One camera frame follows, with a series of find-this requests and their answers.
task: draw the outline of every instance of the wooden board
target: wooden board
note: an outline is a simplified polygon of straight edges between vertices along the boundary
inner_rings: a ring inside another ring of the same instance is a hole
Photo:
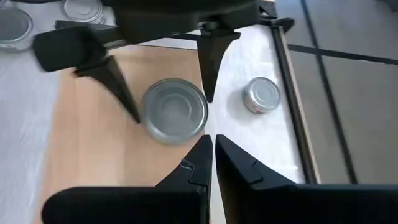
[[[156,81],[183,78],[201,87],[196,50],[128,46],[111,52],[137,102]],[[76,186],[154,186],[174,168],[198,138],[182,146],[156,143],[99,83],[62,73],[53,112],[47,163],[37,205]]]

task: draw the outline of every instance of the white surface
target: white surface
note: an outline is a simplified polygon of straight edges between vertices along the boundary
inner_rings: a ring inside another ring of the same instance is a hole
[[[17,4],[33,18],[36,29],[53,29],[65,19],[59,2]],[[214,102],[205,132],[213,140],[225,134],[261,162],[296,182],[302,182],[300,161],[285,95],[266,115],[251,114],[240,91],[258,76],[274,81],[284,92],[271,33],[266,27],[243,28],[227,50],[220,68]],[[153,45],[195,49],[194,42],[162,39]],[[30,223],[41,181],[51,115],[58,90],[56,73],[42,73],[31,52],[0,53],[0,223]],[[225,223],[215,169],[211,190],[213,223]]]

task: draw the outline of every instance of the light wood surface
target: light wood surface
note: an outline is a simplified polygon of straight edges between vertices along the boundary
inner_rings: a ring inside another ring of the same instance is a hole
[[[201,89],[195,50],[128,46],[111,52],[140,104],[164,78],[183,78]],[[156,143],[99,83],[62,73],[49,136],[37,217],[54,193],[75,186],[154,186],[167,176],[203,134],[182,146]]]

